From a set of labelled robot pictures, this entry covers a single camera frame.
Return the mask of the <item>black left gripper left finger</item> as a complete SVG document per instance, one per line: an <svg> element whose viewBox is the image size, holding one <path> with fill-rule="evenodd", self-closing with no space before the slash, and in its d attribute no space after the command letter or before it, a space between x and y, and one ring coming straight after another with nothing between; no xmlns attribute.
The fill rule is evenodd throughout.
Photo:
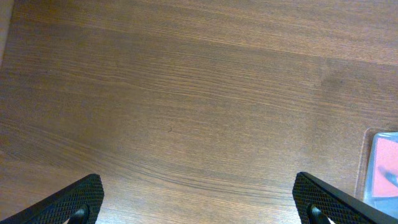
<svg viewBox="0 0 398 224"><path fill-rule="evenodd" d="M89 174L36 204L4 219L8 224L95 224L104 199L98 174Z"/></svg>

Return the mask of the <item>orange scraper wooden handle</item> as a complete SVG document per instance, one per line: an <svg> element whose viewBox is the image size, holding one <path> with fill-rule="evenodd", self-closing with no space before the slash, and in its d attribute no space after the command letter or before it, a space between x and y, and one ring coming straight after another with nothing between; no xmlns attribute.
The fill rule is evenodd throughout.
<svg viewBox="0 0 398 224"><path fill-rule="evenodd" d="M374 155L373 197L397 196L397 142L377 138Z"/></svg>

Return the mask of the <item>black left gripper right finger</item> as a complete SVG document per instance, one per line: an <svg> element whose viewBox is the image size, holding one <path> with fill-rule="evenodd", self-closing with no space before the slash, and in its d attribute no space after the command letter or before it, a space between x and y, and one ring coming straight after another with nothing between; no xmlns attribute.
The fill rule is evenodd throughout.
<svg viewBox="0 0 398 224"><path fill-rule="evenodd" d="M297 173L292 195L300 221L304 224L397 224L396 218L307 172Z"/></svg>

